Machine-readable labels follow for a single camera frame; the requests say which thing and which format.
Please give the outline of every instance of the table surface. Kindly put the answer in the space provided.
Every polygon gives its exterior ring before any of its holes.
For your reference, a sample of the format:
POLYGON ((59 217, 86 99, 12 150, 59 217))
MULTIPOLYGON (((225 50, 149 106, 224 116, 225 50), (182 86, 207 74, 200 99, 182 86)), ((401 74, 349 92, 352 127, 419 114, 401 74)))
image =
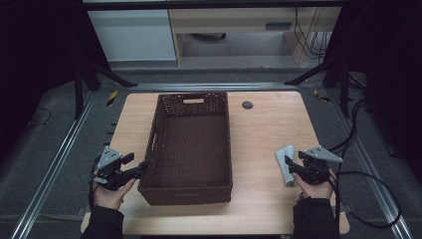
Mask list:
MULTIPOLYGON (((131 94, 121 112, 110 147, 134 152, 137 166, 145 155, 158 94, 131 94)), ((300 189, 286 186, 275 153, 287 145, 296 150, 318 146, 308 112, 297 92, 228 93, 233 166, 232 200, 228 203, 151 206, 137 191, 124 198, 126 235, 293 234, 293 207, 300 189), (242 102, 253 103, 251 110, 242 102)), ((88 225, 90 213, 81 230, 88 225)), ((340 233, 349 224, 340 216, 340 233)))

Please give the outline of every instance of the metal bracket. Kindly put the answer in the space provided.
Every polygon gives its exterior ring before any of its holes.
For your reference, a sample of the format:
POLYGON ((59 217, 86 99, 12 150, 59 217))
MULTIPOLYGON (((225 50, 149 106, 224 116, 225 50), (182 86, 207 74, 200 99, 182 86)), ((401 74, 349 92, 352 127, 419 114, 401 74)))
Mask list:
POLYGON ((122 154, 109 146, 106 146, 103 150, 102 157, 100 158, 99 163, 97 164, 97 169, 102 169, 107 165, 113 163, 122 157, 122 154))
POLYGON ((303 153, 307 156, 333 162, 343 162, 343 159, 334 153, 323 148, 321 145, 311 149, 304 150, 303 153))

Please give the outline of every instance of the wicker basket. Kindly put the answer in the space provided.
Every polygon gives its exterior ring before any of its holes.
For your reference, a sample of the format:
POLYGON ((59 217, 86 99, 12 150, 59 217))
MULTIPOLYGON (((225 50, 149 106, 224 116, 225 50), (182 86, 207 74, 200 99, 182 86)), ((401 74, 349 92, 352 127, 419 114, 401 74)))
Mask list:
POLYGON ((149 204, 230 201, 227 94, 159 95, 145 158, 138 191, 149 204))

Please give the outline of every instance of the wire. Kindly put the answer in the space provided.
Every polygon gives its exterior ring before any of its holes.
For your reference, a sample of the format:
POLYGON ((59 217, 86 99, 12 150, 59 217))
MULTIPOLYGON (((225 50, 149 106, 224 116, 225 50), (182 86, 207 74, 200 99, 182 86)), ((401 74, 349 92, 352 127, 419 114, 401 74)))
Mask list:
POLYGON ((31 127, 34 127, 34 126, 38 126, 38 125, 41 125, 41 124, 45 124, 51 117, 52 117, 52 112, 51 111, 49 111, 49 110, 47 110, 47 109, 44 109, 44 108, 39 108, 39 109, 36 109, 35 110, 35 112, 38 112, 38 111, 45 111, 45 112, 47 112, 49 115, 47 116, 47 118, 46 119, 44 119, 43 121, 41 121, 41 122, 37 122, 37 123, 34 123, 34 124, 29 124, 27 127, 26 127, 26 129, 29 129, 29 128, 31 128, 31 127))
POLYGON ((100 161, 101 157, 102 157, 101 155, 97 156, 96 159, 94 159, 93 164, 91 165, 91 174, 90 174, 91 177, 90 177, 90 181, 88 182, 88 184, 90 185, 90 191, 88 193, 88 202, 90 204, 90 209, 93 209, 94 207, 94 192, 99 187, 99 185, 97 185, 96 188, 93 189, 93 181, 94 181, 94 178, 96 178, 94 175, 96 171, 96 165, 100 161))
POLYGON ((396 218, 393 221, 391 221, 390 223, 387 223, 387 224, 379 225, 379 224, 370 223, 370 222, 365 221, 362 218, 358 217, 353 212, 349 212, 349 214, 352 217, 354 217, 356 220, 358 220, 359 222, 361 222, 361 223, 363 223, 363 224, 365 224, 367 226, 378 228, 378 229, 388 228, 388 227, 391 227, 391 226, 393 226, 393 225, 395 225, 397 223, 397 221, 401 217, 401 212, 402 212, 401 205, 400 205, 397 197, 392 192, 391 188, 385 182, 383 182, 382 180, 380 180, 379 178, 377 178, 377 177, 375 177, 373 175, 370 175, 370 174, 365 173, 365 172, 360 172, 360 171, 344 171, 344 172, 340 172, 339 174, 342 174, 342 175, 345 175, 345 174, 358 174, 358 175, 364 175, 364 176, 367 176, 367 177, 370 177, 370 178, 374 179, 375 181, 379 182, 381 185, 383 185, 388 190, 388 193, 390 193, 390 195, 391 195, 391 197, 392 197, 392 199, 393 199, 393 201, 394 201, 394 203, 396 204, 396 207, 397 207, 397 216, 396 216, 396 218))
MULTIPOLYGON (((356 132, 357 132, 357 129, 356 129, 357 113, 358 113, 358 111, 362 107, 367 106, 367 104, 365 102, 366 102, 366 99, 360 100, 359 102, 357 102, 354 105, 354 107, 352 109, 352 127, 351 127, 351 130, 350 130, 349 136, 344 141, 342 141, 341 143, 339 143, 338 145, 336 145, 333 148, 329 149, 329 151, 334 151, 336 149, 339 149, 339 148, 343 147, 342 150, 339 150, 339 151, 336 152, 336 153, 341 152, 341 158, 344 158, 345 152, 347 151, 348 147, 351 145, 351 143, 354 141, 354 139, 356 137, 356 132)), ((339 220, 340 204, 341 204, 341 196, 340 196, 340 192, 338 190, 339 189, 339 178, 340 178, 341 175, 346 175, 346 174, 358 174, 358 175, 368 176, 368 177, 376 180, 377 182, 381 183, 388 190, 388 192, 390 193, 391 197, 393 198, 393 201, 395 202, 395 204, 397 206, 397 210, 398 210, 397 211, 396 218, 392 222, 387 223, 387 224, 383 224, 383 225, 374 224, 374 223, 370 223, 368 221, 365 221, 362 218, 360 218, 359 216, 357 216, 356 214, 354 214, 353 212, 348 212, 348 213, 352 217, 354 217, 356 220, 358 220, 359 222, 361 222, 361 223, 363 223, 363 224, 365 224, 367 226, 370 226, 370 227, 374 227, 374 228, 378 228, 378 229, 383 229, 383 228, 388 228, 388 227, 391 227, 391 226, 395 225, 397 223, 397 221, 401 217, 401 206, 400 206, 400 203, 399 203, 397 197, 394 195, 394 193, 392 192, 392 190, 390 189, 390 187, 388 185, 386 185, 383 181, 381 181, 379 178, 377 178, 377 177, 375 177, 373 175, 370 175, 370 174, 365 173, 365 172, 360 172, 360 171, 341 171, 341 167, 342 167, 342 163, 340 163, 338 165, 338 169, 337 169, 337 172, 335 174, 336 175, 335 185, 332 182, 330 182, 330 184, 331 184, 331 186, 332 186, 332 188, 334 190, 334 193, 335 193, 335 220, 338 223, 337 225, 339 225, 339 221, 338 220, 339 220)))
POLYGON ((307 37, 305 36, 304 31, 302 30, 301 24, 299 23, 298 7, 295 8, 295 31, 294 32, 295 32, 296 39, 298 40, 299 44, 301 45, 307 57, 310 59, 318 59, 318 62, 320 63, 320 59, 323 58, 325 55, 325 51, 327 48, 326 36, 329 34, 329 32, 322 33, 322 39, 321 39, 321 43, 319 44, 319 48, 315 47, 315 44, 317 43, 317 36, 318 36, 318 32, 315 32, 312 38, 311 46, 309 46, 306 41, 307 37), (298 36, 297 28, 299 28, 299 30, 301 31, 302 37, 305 39, 304 43, 302 43, 302 41, 300 40, 298 36))

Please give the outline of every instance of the human hand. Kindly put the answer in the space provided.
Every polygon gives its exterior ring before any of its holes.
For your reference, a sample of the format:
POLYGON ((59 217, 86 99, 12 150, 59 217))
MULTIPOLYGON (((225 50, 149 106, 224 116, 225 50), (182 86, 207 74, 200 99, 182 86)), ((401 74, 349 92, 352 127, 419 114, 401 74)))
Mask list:
MULTIPOLYGON (((329 177, 329 180, 335 185, 335 173, 331 169, 329 169, 329 174, 332 175, 329 177)), ((328 181, 325 181, 317 185, 309 185, 306 182, 304 182, 302 178, 296 173, 292 173, 292 175, 295 179, 296 184, 302 189, 304 198, 307 198, 307 197, 326 198, 326 199, 331 198, 333 189, 332 189, 331 184, 329 184, 328 181)))
POLYGON ((132 189, 136 179, 131 179, 125 186, 116 191, 111 191, 93 182, 94 203, 96 206, 119 210, 124 196, 132 189))

